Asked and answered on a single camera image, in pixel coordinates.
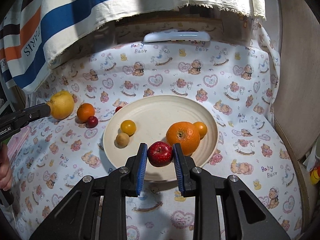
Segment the left human hand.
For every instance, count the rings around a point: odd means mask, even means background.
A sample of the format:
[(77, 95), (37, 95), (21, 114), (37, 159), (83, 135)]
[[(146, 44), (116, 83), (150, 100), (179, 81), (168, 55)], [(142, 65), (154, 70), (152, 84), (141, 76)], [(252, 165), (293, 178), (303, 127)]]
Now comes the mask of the left human hand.
[(12, 186), (13, 175), (8, 157), (8, 147), (6, 144), (2, 144), (0, 163), (0, 189), (8, 191)]

